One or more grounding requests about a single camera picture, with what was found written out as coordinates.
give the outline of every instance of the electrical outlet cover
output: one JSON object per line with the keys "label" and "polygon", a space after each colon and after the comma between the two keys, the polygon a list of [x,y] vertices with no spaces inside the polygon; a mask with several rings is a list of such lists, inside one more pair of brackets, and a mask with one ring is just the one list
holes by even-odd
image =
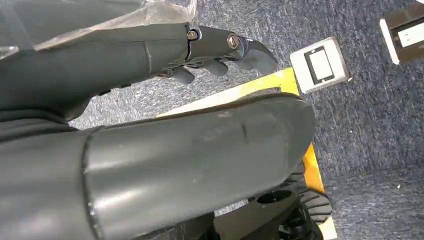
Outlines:
{"label": "electrical outlet cover", "polygon": [[350,78],[335,37],[329,37],[290,55],[297,82],[307,94]]}

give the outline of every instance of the clear plastic wrap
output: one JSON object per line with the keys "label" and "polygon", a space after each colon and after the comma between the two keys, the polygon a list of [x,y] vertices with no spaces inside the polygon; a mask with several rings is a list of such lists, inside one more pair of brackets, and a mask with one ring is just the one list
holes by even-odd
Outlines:
{"label": "clear plastic wrap", "polygon": [[6,1],[0,3],[0,32],[7,36],[0,39],[0,59],[52,48],[99,30],[191,22],[196,6],[197,0]]}

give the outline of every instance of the floor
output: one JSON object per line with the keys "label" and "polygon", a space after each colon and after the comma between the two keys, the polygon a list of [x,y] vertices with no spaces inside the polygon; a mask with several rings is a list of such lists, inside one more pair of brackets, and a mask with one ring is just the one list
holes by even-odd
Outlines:
{"label": "floor", "polygon": [[[290,67],[290,53],[330,36],[353,80],[303,97],[317,118],[314,140],[339,239],[423,239],[424,60],[391,63],[380,18],[413,0],[199,0],[195,23],[263,42]],[[191,85],[151,79],[96,97],[79,128],[153,117],[259,77],[230,66],[198,70]]]}

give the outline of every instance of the prosthetic hand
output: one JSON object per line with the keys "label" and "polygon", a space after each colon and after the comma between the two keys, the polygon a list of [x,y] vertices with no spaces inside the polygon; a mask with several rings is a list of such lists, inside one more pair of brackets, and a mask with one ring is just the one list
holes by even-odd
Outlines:
{"label": "prosthetic hand", "polygon": [[[185,23],[95,31],[2,59],[1,239],[174,239],[156,236],[200,216],[213,228],[208,213],[281,184],[314,133],[312,108],[290,94],[84,131],[67,125],[93,96],[154,76],[190,83],[187,68],[221,76],[226,61],[276,65],[260,42]],[[212,239],[184,226],[190,239]]]}
{"label": "prosthetic hand", "polygon": [[0,110],[46,110],[68,121],[113,88],[154,76],[188,84],[194,76],[185,67],[222,76],[225,61],[263,73],[277,65],[260,42],[222,29],[179,23],[97,31],[3,59]]}

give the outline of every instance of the metal bolt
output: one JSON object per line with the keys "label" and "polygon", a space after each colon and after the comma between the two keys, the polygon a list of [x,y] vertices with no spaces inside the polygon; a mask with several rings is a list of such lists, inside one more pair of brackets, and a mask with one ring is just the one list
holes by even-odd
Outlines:
{"label": "metal bolt", "polygon": [[234,33],[228,34],[227,42],[230,48],[236,49],[239,46],[239,37]]}
{"label": "metal bolt", "polygon": [[195,30],[190,30],[187,32],[187,38],[188,40],[196,40],[198,39],[198,33]]}

